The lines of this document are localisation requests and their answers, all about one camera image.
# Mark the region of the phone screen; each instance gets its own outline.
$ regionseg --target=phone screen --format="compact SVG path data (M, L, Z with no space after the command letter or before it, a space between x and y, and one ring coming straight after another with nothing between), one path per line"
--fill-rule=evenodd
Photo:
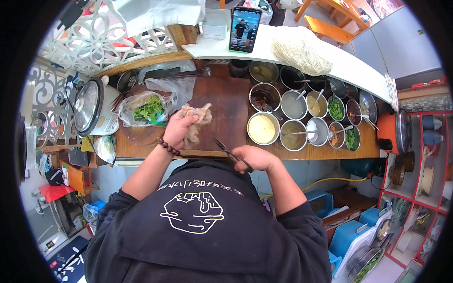
M260 25L261 10L234 7L231 21L230 50L251 53Z

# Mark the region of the white plastic box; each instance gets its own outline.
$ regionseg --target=white plastic box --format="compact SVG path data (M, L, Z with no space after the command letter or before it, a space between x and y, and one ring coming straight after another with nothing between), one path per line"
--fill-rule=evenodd
M225 9L206 9L202 22L203 37L226 39L231 24L231 11Z

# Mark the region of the green herbs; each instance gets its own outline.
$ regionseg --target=green herbs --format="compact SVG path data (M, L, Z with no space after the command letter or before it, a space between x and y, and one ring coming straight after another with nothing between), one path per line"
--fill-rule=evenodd
M342 120L344 117L344 109L341 105L341 101L332 97L329 99L329 114L334 120Z
M370 262L362 268L362 270L357 274L356 278L354 279L354 281L352 283L362 282L362 279L365 277L365 275L367 275L368 272L370 272L370 270L373 269L373 267L377 264L377 261L379 260L379 258L381 258L381 254L382 254L382 250L379 251L373 257L373 259L370 260Z
M148 103L135 108L134 120L143 122L155 122L164 113L164 107L157 96L149 99Z
M346 131L346 146L348 150L353 150L356 142L356 137L354 134L354 129Z

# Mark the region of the cabinet door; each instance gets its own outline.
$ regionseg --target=cabinet door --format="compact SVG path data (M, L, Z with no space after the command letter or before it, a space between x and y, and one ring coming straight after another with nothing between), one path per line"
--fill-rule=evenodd
M370 29L363 31L350 42L357 58L370 65L381 75L387 72L386 63Z
M400 8L370 29L391 76L400 78L441 68L429 36L419 34L423 27L409 8Z
M345 45L341 46L341 49L343 49L344 51L348 52L349 54L355 56L354 50L352 49L351 42L346 42Z

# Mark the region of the white decorative lattice screen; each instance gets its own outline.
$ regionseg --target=white decorative lattice screen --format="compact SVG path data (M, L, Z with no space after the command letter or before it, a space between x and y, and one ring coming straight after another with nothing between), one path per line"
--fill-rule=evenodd
M89 77L123 63L162 53L176 52L165 27L128 35L126 24L110 1L96 0L64 30L58 23L47 35L38 55Z
M35 61L30 69L29 82L33 82L32 126L37 127L37 146L69 147L81 139L73 126L73 112L65 91L66 78L55 67ZM67 88L69 97L74 93Z

